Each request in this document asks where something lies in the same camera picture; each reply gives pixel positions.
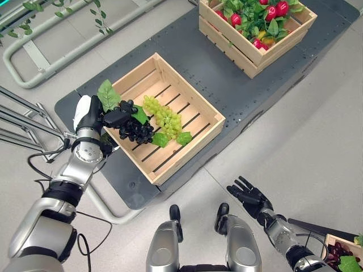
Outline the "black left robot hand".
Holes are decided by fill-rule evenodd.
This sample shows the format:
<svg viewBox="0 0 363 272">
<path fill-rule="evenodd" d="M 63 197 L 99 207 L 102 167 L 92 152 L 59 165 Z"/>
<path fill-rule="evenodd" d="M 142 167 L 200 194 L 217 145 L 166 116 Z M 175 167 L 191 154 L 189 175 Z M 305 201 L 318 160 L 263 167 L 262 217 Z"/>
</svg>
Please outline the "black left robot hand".
<svg viewBox="0 0 363 272">
<path fill-rule="evenodd" d="M 133 115 L 138 112 L 131 100 L 122 100 L 118 107 L 104 112 L 102 102 L 96 95 L 92 97 L 84 95 L 76 106 L 73 119 L 74 131 L 77 133 L 81 129 L 89 128 L 100 133 L 104 126 L 119 129 L 135 119 Z"/>
</svg>

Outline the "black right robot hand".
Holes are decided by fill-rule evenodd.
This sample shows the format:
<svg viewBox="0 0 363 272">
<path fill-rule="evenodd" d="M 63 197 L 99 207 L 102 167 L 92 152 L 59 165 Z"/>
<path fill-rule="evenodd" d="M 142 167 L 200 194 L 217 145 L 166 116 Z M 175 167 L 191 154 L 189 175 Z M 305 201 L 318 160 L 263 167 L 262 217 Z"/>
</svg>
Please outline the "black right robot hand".
<svg viewBox="0 0 363 272">
<path fill-rule="evenodd" d="M 273 211 L 273 206 L 269 199 L 242 176 L 234 180 L 234 184 L 228 185 L 226 189 L 242 203 L 244 209 L 254 219 L 258 219 L 265 209 Z"/>
</svg>

